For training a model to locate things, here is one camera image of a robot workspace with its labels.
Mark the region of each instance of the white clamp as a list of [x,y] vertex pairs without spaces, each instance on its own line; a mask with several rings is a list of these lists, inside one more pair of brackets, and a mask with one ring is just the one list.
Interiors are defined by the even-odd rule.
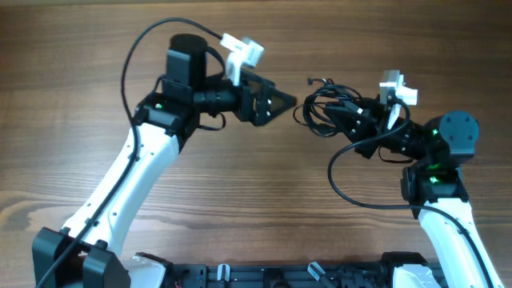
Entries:
[[[418,103],[418,90],[411,89],[404,86],[403,74],[400,74],[400,70],[388,70],[384,72],[382,81],[379,83],[381,102],[386,104],[386,98],[390,95],[391,91],[394,91],[394,95],[400,98],[407,105],[416,105]],[[390,112],[390,118],[387,123],[387,129],[393,128],[396,123],[398,116],[400,116],[400,110],[402,106],[399,104],[393,105]]]
[[240,41],[227,33],[222,36],[221,45],[231,50],[226,60],[226,76],[234,86],[239,86],[242,66],[256,67],[265,48],[248,38]]

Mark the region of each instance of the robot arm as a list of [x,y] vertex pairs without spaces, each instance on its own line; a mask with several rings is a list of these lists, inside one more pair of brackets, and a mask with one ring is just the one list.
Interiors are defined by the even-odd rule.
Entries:
[[[141,139],[138,160],[96,223],[82,238],[84,242],[91,245],[95,245],[98,241],[107,243],[106,249],[114,252],[118,257],[121,255],[122,245],[138,209],[144,203],[160,174],[178,158],[179,153],[178,138],[176,135],[167,135],[165,129],[143,123],[137,126],[137,132]],[[68,236],[77,237],[85,226],[86,220],[103,202],[126,167],[133,144],[134,137],[130,130],[119,156],[96,190],[62,226],[64,230],[69,231]]]
[[[338,101],[328,102],[323,112],[334,125],[332,131],[343,132],[354,143],[364,141],[364,145],[356,145],[355,152],[365,158],[371,158],[381,146],[417,160],[403,169],[402,196],[410,206],[401,208],[412,209],[414,218],[420,221],[434,245],[449,287],[486,287],[489,279],[494,287],[502,287],[476,231],[469,196],[462,184],[461,165],[474,156],[474,144],[478,140],[477,121],[463,111],[449,112],[425,125],[399,118],[400,107],[395,99],[404,99],[401,105],[404,102],[415,105],[416,90],[403,86],[403,75],[398,70],[385,72],[380,87],[380,95],[376,99],[341,98],[338,94],[334,97]],[[313,114],[312,109],[304,109],[304,119],[311,119],[308,111]],[[389,137],[368,142],[367,139],[389,133],[395,123],[396,126],[405,126]],[[361,206],[387,208],[364,203]],[[468,235],[439,212],[419,209],[424,206],[447,213],[467,230]],[[422,270],[417,274],[411,271],[414,268],[397,267],[393,276],[394,286],[410,286],[413,278],[417,287],[424,287],[428,282],[436,283],[425,279]]]
[[[172,37],[167,51],[166,74],[161,77],[162,92],[154,90],[136,108],[134,124],[140,139],[138,154],[133,155],[134,135],[130,130],[119,156],[86,203],[59,232],[47,228],[39,232],[32,247],[36,282],[41,281],[62,251],[78,238],[87,223],[91,223],[92,215],[107,199],[128,162],[135,158],[114,196],[92,227],[80,237],[80,243],[65,264],[48,279],[46,287],[117,287],[130,286],[130,283],[132,287],[160,286],[162,280],[159,277],[163,278],[167,271],[163,264],[150,256],[136,256],[123,265],[118,256],[151,187],[165,168],[178,158],[195,129],[204,127],[199,123],[200,113],[215,117],[229,111],[241,122],[263,126],[295,105],[293,96],[276,90],[271,81],[246,70],[238,72],[237,85],[231,80],[223,80],[221,74],[207,77],[206,53],[212,54],[212,50],[197,35]],[[216,51],[213,54],[222,61]],[[87,256],[79,256],[82,251]],[[149,280],[148,275],[157,276]]]

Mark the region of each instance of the wood grain surface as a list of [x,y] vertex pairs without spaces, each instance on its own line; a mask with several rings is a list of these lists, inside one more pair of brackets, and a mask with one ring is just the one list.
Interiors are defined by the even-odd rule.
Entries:
[[[0,287],[34,284],[32,239],[42,226],[59,229],[117,156],[129,127],[119,97],[122,62],[146,26],[170,16],[256,39],[266,48],[257,73],[300,102],[314,89],[307,77],[374,97],[382,72],[400,69],[420,91],[415,121],[470,112],[481,135],[463,168],[465,184],[481,238],[511,286],[511,11],[505,1],[0,8]],[[164,71],[169,38],[182,32],[202,34],[170,24],[135,52],[131,107]],[[346,144],[343,136],[312,135],[291,112],[262,128],[228,115],[223,131],[196,131],[138,212],[122,257],[145,251],[176,263],[307,263],[408,250],[435,260],[411,212],[365,210],[332,191],[327,163]],[[348,153],[334,174],[356,199],[392,204],[403,203],[401,170]]]

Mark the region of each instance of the black cable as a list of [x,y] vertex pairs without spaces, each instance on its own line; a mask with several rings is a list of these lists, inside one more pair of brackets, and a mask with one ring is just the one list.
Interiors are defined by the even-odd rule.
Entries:
[[355,148],[357,146],[369,144],[369,143],[372,143],[372,142],[376,142],[377,140],[384,139],[384,138],[386,138],[386,137],[388,137],[388,136],[390,136],[392,134],[395,134],[395,133],[399,132],[400,130],[403,130],[409,124],[409,122],[410,122],[409,107],[407,107],[407,105],[401,99],[395,98],[394,100],[398,104],[400,104],[404,108],[404,110],[406,111],[405,121],[399,127],[397,127],[396,129],[394,129],[392,131],[389,131],[387,133],[381,134],[381,135],[376,136],[376,137],[367,138],[367,139],[361,140],[359,142],[352,143],[352,144],[350,144],[348,146],[345,146],[344,148],[340,149],[338,152],[336,152],[336,154],[334,154],[332,159],[329,161],[329,165],[327,167],[327,177],[329,179],[329,183],[330,183],[331,187],[343,199],[345,199],[346,201],[348,201],[348,202],[350,202],[350,203],[352,203],[354,205],[360,206],[360,207],[370,208],[370,209],[377,209],[377,210],[408,210],[408,209],[429,210],[429,211],[433,211],[435,213],[438,213],[438,214],[440,214],[441,216],[443,216],[445,218],[448,218],[450,221],[452,221],[453,224],[455,224],[455,226],[458,228],[460,233],[464,235],[464,237],[466,238],[466,240],[470,244],[471,249],[473,250],[474,256],[476,257],[476,259],[478,261],[478,264],[480,265],[480,269],[482,269],[482,273],[483,273],[483,275],[484,275],[484,277],[486,279],[487,285],[489,287],[493,287],[492,281],[490,279],[489,271],[487,270],[486,265],[485,265],[485,263],[484,263],[484,261],[482,259],[482,256],[480,255],[480,252],[478,252],[478,248],[474,244],[473,239],[471,238],[469,232],[466,230],[466,228],[464,228],[464,226],[457,219],[455,219],[454,217],[449,215],[447,212],[445,212],[443,210],[440,210],[438,208],[434,208],[434,207],[430,207],[430,206],[420,206],[420,205],[375,205],[375,204],[366,204],[366,203],[362,203],[362,202],[353,200],[352,198],[350,198],[347,195],[345,195],[336,186],[336,183],[333,180],[333,164],[334,164],[334,162],[336,162],[336,159],[338,159],[338,157],[341,154],[343,154],[343,153],[347,152],[348,150],[350,150],[352,148]]
[[408,163],[412,163],[414,162],[414,159],[412,158],[409,158],[409,159],[406,159],[406,160],[392,160],[392,159],[384,159],[381,155],[381,148],[382,146],[379,146],[378,147],[378,157],[383,161],[383,162],[386,162],[386,163],[392,163],[392,164],[408,164]]
[[[322,112],[328,105],[333,105],[333,103],[326,102],[318,102],[318,97],[324,98],[332,98],[338,100],[339,104],[342,104],[342,101],[351,101],[358,102],[362,100],[362,96],[356,89],[344,85],[334,84],[333,79],[328,78],[308,78],[308,84],[313,84],[313,82],[320,82],[323,84],[320,88],[316,89],[311,95],[307,96],[304,104],[301,104],[294,109],[293,117],[294,120],[302,125],[309,127],[311,132],[319,137],[330,138],[338,134],[338,128],[334,125],[334,123],[326,116],[321,115],[317,110],[320,109]],[[301,122],[297,119],[297,111],[302,108],[302,116],[304,117],[304,122]],[[313,116],[319,120],[320,122],[316,122],[313,120]]]
[[198,128],[206,130],[206,131],[220,131],[220,130],[224,129],[224,127],[226,127],[226,116],[224,116],[224,114],[222,114],[222,113],[219,113],[219,115],[221,115],[221,118],[222,118],[222,126],[210,127],[210,126],[206,126],[206,125],[199,125]]
[[[135,40],[134,44],[130,48],[130,52],[128,52],[128,55],[126,56],[125,64],[122,68],[122,74],[121,74],[121,99],[122,99],[122,105],[125,109],[126,116],[128,117],[128,121],[130,122],[130,127],[132,129],[132,134],[134,136],[134,148],[132,151],[132,154],[130,157],[130,160],[128,161],[128,164],[126,165],[124,171],[122,172],[119,179],[116,181],[114,186],[112,187],[112,190],[108,193],[108,195],[105,197],[105,199],[102,201],[102,203],[99,205],[99,207],[96,209],[94,214],[90,217],[90,220],[86,222],[86,225],[83,227],[83,229],[78,233],[78,235],[73,239],[71,244],[68,245],[67,248],[64,249],[64,251],[61,253],[61,255],[55,260],[54,264],[48,269],[48,271],[45,273],[45,275],[41,278],[41,281],[39,281],[39,284],[36,285],[36,288],[43,288],[46,284],[46,281],[50,278],[50,276],[56,271],[56,269],[67,259],[67,257],[70,255],[71,251],[74,250],[76,245],[82,240],[82,238],[85,236],[87,231],[92,227],[92,225],[98,220],[98,217],[103,212],[103,209],[105,209],[105,206],[108,204],[108,202],[112,199],[112,197],[117,192],[118,188],[130,172],[131,167],[135,163],[135,159],[137,158],[136,155],[138,154],[138,132],[137,128],[135,126],[134,120],[132,119],[132,115],[130,112],[130,108],[128,107],[128,101],[126,100],[126,93],[125,93],[125,80],[126,80],[126,72],[128,70],[128,65],[130,64],[131,56],[135,51],[135,48],[137,47],[138,43],[146,36],[148,32],[150,32],[153,28],[160,26],[161,24],[168,23],[168,22],[183,22],[186,24],[190,24],[192,26],[195,26],[208,34],[218,38],[222,39],[222,36],[213,32],[212,30],[202,26],[201,24],[198,24],[196,22],[193,22],[188,19],[184,18],[166,18],[163,20],[160,20],[151,26],[147,27],[146,30],[144,30],[138,38]],[[157,83],[155,84],[155,88],[158,87],[159,80],[157,80]]]

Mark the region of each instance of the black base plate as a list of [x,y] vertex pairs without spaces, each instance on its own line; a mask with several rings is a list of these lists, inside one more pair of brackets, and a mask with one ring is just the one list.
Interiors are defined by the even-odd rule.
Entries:
[[[448,287],[438,263],[428,263],[441,287]],[[322,265],[326,276],[337,288],[390,287],[387,269],[381,262],[356,262]],[[230,281],[217,281],[217,266],[174,264],[178,282],[174,288],[326,288],[307,271],[307,266],[232,266]],[[286,284],[269,281],[265,273],[280,274]]]

